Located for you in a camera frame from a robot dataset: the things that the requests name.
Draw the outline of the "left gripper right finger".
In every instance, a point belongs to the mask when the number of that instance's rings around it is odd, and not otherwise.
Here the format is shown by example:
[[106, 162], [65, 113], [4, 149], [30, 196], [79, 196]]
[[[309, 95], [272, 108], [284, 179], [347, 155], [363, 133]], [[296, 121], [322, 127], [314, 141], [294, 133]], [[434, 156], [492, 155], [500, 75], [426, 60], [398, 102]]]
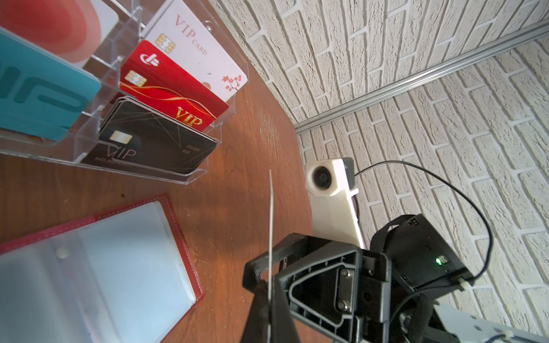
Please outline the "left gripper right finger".
[[271, 342], [300, 343], [288, 299], [281, 284], [273, 279], [271, 297]]

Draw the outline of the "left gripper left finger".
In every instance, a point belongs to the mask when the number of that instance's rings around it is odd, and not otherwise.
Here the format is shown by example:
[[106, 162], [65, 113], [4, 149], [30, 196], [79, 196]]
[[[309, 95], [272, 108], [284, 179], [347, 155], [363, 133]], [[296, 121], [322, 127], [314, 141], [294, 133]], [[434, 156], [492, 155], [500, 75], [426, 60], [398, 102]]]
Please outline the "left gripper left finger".
[[268, 285], [261, 280], [254, 289], [254, 299], [250, 308], [241, 343], [267, 343], [270, 328], [270, 303], [268, 298]]

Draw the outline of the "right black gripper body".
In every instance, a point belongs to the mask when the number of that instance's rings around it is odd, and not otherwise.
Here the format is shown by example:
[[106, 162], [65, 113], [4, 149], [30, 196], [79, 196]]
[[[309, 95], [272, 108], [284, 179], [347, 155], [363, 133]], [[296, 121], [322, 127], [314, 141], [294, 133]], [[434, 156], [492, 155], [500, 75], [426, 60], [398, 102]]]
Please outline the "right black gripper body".
[[[392, 264], [383, 253], [352, 244], [290, 234], [273, 248], [272, 279], [299, 321], [333, 342], [388, 342]], [[244, 266], [254, 294], [267, 283], [268, 252]]]

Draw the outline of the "red leather card holder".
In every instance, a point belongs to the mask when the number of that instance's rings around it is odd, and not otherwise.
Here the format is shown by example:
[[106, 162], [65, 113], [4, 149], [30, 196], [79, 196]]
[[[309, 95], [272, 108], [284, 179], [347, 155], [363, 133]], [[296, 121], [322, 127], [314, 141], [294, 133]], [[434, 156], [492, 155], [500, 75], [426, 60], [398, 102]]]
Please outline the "red leather card holder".
[[203, 296], [167, 194], [1, 245], [3, 342], [161, 342]]

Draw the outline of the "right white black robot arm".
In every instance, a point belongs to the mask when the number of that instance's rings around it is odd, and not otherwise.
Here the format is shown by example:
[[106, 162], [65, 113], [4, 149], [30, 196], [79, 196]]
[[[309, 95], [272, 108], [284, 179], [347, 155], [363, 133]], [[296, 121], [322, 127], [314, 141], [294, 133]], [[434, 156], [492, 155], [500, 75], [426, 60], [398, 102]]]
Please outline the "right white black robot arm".
[[421, 214], [403, 215], [368, 249], [290, 234], [244, 267], [254, 294], [243, 342], [298, 342], [301, 322], [333, 342], [543, 342], [440, 299], [477, 277]]

